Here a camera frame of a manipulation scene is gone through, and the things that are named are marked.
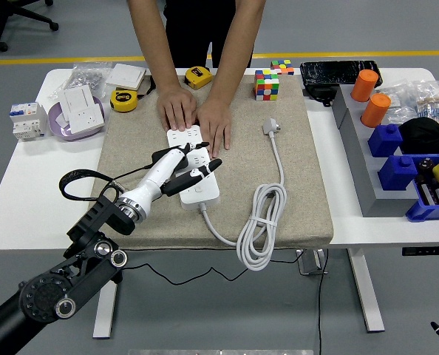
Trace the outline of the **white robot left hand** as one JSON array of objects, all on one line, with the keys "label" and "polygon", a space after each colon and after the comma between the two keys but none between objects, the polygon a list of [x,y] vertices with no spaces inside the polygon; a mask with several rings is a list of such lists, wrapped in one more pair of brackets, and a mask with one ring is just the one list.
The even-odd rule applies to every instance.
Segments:
[{"label": "white robot left hand", "polygon": [[214,176],[222,161],[217,158],[180,175],[174,173],[187,162],[186,157],[194,150],[208,144],[185,143],[167,149],[165,154],[150,168],[139,184],[124,192],[116,201],[119,209],[135,222],[144,221],[151,211],[151,204],[163,195],[173,196],[189,190],[183,197],[184,209],[199,208],[201,204],[214,205],[219,202],[219,188]]}]

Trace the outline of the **person's right hand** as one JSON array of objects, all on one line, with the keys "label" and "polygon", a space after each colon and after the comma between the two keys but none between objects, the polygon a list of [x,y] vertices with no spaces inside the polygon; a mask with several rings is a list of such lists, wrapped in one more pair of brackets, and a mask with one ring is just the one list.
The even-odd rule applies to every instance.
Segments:
[{"label": "person's right hand", "polygon": [[180,86],[166,87],[158,90],[157,108],[160,122],[167,132],[190,128],[194,122],[197,101],[194,96]]}]

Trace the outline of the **person's left hand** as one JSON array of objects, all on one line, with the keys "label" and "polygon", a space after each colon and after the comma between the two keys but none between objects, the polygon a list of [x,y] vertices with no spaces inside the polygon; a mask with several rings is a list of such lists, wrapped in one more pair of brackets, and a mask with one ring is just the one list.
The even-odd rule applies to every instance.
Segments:
[{"label": "person's left hand", "polygon": [[231,103],[219,98],[208,98],[196,111],[204,142],[208,142],[210,158],[217,158],[221,145],[229,150],[231,145]]}]

